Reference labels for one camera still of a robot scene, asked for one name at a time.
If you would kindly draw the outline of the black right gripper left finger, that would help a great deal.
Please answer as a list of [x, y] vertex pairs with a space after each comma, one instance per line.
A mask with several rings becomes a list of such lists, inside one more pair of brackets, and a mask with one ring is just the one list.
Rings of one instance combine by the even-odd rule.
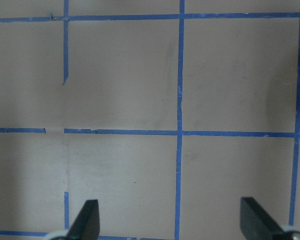
[[67, 240], [97, 240], [100, 234], [100, 214], [97, 199], [86, 200], [66, 234]]

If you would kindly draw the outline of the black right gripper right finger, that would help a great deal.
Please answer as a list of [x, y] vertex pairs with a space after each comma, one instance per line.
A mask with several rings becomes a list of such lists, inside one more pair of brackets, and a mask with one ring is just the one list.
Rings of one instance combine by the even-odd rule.
[[284, 240], [285, 232], [253, 197], [240, 199], [240, 230], [246, 240]]

